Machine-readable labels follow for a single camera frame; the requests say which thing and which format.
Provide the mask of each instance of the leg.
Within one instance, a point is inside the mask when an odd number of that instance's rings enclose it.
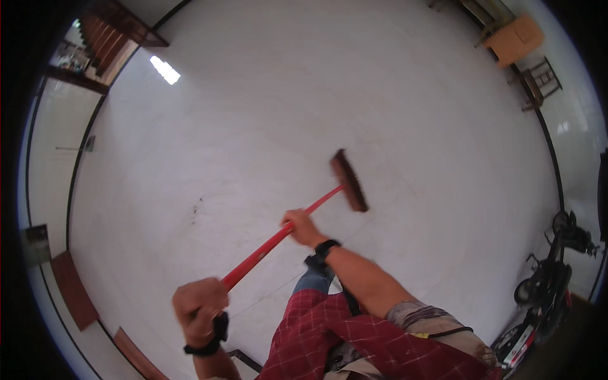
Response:
[[[298,283],[295,284],[294,292],[292,294],[304,289],[314,289],[327,294],[330,291],[330,284],[333,279],[334,275],[323,277],[317,272],[308,269],[302,277],[300,277]]]

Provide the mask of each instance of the white floor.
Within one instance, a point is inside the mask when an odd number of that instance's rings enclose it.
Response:
[[[222,277],[347,155],[370,203],[314,214],[490,343],[558,208],[547,146],[462,12],[423,1],[193,1],[120,74],[81,162],[71,250],[108,329],[192,378],[170,306]],[[149,59],[181,77],[169,85]],[[228,346],[263,363],[309,252],[285,241],[230,293]]]

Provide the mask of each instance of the black wrist strap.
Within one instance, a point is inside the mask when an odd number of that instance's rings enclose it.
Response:
[[[219,343],[222,340],[225,342],[226,339],[228,339],[228,321],[228,313],[226,312],[215,317],[213,319],[213,339],[211,342],[202,348],[194,348],[186,345],[184,346],[184,352],[202,358],[214,355],[219,350]]]
[[[325,258],[330,254],[330,248],[334,246],[341,246],[341,244],[333,239],[324,241],[315,247],[314,255],[306,257],[304,263],[306,263],[307,267],[320,275],[329,277],[331,275],[331,270],[327,264],[325,264]]]
[[[330,254],[330,248],[335,246],[341,246],[340,242],[337,240],[329,239],[320,243],[318,246],[314,248],[315,255],[320,256],[325,261],[327,255]]]

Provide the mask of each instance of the broom head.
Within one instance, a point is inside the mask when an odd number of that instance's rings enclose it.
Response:
[[[361,185],[357,180],[353,168],[350,166],[344,155],[344,149],[340,149],[330,161],[331,168],[342,185],[346,199],[353,211],[366,212],[369,210]]]

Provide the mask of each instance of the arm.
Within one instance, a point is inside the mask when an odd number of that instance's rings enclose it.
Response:
[[[329,238],[321,234],[303,210],[285,213],[283,224],[292,222],[292,237],[300,244],[314,249]],[[397,303],[415,298],[391,275],[366,258],[343,247],[334,246],[325,263],[338,276],[345,288],[372,315],[384,318]]]
[[[172,303],[186,344],[202,348],[213,339],[213,318],[228,306],[228,293],[217,278],[205,278],[180,286],[173,295]],[[196,375],[201,380],[214,376],[228,380],[241,378],[221,347],[211,356],[193,356],[193,360]]]
[[[206,358],[194,356],[194,368],[200,380],[209,379],[214,376],[228,380],[241,379],[232,359],[221,347],[213,356]]]

